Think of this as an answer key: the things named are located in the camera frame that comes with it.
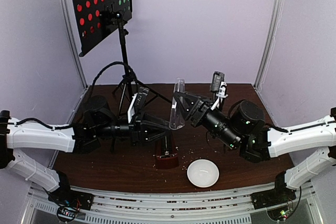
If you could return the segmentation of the red wooden metronome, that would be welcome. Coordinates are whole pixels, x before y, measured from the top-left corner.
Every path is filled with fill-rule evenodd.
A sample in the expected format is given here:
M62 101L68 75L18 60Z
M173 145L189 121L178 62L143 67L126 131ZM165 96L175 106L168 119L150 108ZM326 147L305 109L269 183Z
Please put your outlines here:
M154 158L157 169L173 169L179 166L178 150L172 133L156 142Z

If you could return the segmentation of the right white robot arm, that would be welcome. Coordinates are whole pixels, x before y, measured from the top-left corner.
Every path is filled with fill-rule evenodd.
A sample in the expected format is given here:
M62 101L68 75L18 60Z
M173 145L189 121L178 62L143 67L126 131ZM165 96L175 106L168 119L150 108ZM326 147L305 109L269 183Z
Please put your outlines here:
M252 163L316 148L297 166L277 175L275 188L269 192L274 204L281 203L289 192L335 165L335 108L319 120L280 128L267 124L262 109L248 100L236 102L224 115L207 97L177 91L173 97L184 120L190 121L193 127L202 125L231 150L238 148L240 157Z

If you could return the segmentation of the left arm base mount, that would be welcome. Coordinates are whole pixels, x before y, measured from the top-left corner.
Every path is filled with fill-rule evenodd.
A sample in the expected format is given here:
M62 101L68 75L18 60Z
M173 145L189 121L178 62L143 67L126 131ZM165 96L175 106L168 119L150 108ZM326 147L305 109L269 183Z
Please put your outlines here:
M59 178L59 187L55 191L47 193L48 200L58 206L57 218L61 222L68 223L77 217L81 209L91 209L94 195L72 190L66 174L59 171L56 171L56 173Z

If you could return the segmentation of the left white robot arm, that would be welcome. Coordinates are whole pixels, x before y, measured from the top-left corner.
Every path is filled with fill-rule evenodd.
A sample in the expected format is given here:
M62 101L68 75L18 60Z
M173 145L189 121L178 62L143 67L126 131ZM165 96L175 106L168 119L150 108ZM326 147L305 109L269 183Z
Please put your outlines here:
M118 118L107 99L96 95L84 104L83 121L65 125L47 125L36 118L18 120L7 110L1 111L1 168L10 169L39 184L64 205L76 197L67 176L49 169L22 152L22 148L58 150L65 153L88 154L100 145L100 140L129 139L132 145L169 141L172 132L168 121L142 110L143 98L137 93L126 119Z

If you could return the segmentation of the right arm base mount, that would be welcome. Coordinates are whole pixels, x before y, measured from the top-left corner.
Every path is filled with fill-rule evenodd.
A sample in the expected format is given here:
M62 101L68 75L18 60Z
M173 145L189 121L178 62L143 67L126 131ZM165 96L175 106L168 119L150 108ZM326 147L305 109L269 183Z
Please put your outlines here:
M276 191L275 189L251 194L254 209L267 208L268 217L276 222L286 221L297 210L294 206L296 193L293 190Z

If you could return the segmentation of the clear plastic metronome cover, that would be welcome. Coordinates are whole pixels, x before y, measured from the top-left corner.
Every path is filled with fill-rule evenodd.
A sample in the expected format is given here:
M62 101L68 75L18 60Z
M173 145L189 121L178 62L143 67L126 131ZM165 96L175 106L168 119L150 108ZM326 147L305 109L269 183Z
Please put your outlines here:
M173 94L176 92L184 92L185 91L185 81L184 79L177 78L176 83L174 85ZM170 114L170 129L178 130L185 125L185 120L182 117L181 108L178 107L178 102L175 97L172 98L171 105L171 114Z

